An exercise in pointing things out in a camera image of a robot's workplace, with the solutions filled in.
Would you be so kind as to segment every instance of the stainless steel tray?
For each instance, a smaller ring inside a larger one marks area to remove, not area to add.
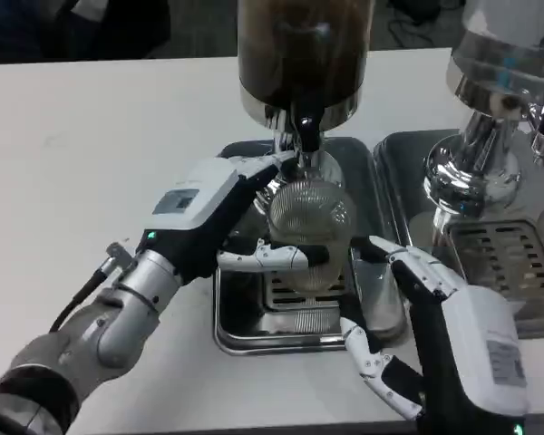
[[[228,146],[223,154],[261,155],[269,150],[271,141],[240,142]],[[357,205],[356,237],[394,237],[390,206],[366,146],[359,140],[333,138],[325,141],[325,150],[339,163],[345,188]],[[252,208],[236,232],[243,237],[264,236],[266,219]],[[403,331],[403,303],[387,265],[368,265],[352,248],[339,283],[316,298],[295,294],[272,275],[217,272],[214,338],[231,354],[344,349],[334,300],[342,292],[358,295],[369,328],[380,337],[393,339]]]

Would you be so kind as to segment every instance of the white table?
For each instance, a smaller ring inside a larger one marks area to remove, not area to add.
[[[395,131],[458,127],[466,110],[445,85],[449,54],[372,53],[361,107],[331,135],[372,148]],[[242,110],[233,58],[0,66],[0,374],[110,242],[135,243],[176,173],[270,137]],[[72,433],[400,424],[345,353],[224,354],[211,301],[209,280],[180,290],[136,368],[93,394]],[[544,340],[522,351],[541,415]],[[394,352],[418,367],[412,343]]]

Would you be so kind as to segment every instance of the drip tray grate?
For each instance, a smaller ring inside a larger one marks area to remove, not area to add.
[[[544,296],[544,246],[530,222],[461,222],[448,232],[470,284],[514,299]]]
[[[346,292],[345,277],[340,275],[338,281],[326,292],[307,296],[287,288],[276,273],[268,274],[266,278],[266,305],[271,310],[311,310],[319,308],[338,307],[336,298]]]

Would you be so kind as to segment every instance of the coffee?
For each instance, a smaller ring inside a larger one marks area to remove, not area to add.
[[[314,94],[325,107],[364,78],[372,0],[251,0],[240,3],[238,57],[244,88],[288,110]]]

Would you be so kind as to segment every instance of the robotic hand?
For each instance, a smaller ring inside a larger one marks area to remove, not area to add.
[[[383,353],[366,328],[357,297],[339,300],[345,347],[364,382],[420,433],[523,433],[526,379],[509,303],[468,285],[413,246],[369,237],[362,258],[388,262],[410,314],[423,376]]]
[[[83,401],[103,382],[128,372],[182,285],[217,267],[263,272],[308,268],[328,260],[323,246],[254,241],[233,251],[229,233],[256,193],[293,151],[255,159],[206,159],[157,204],[136,257],[119,245],[63,310],[50,333],[29,343],[0,380],[0,434],[63,434]],[[67,316],[120,267],[92,304]]]

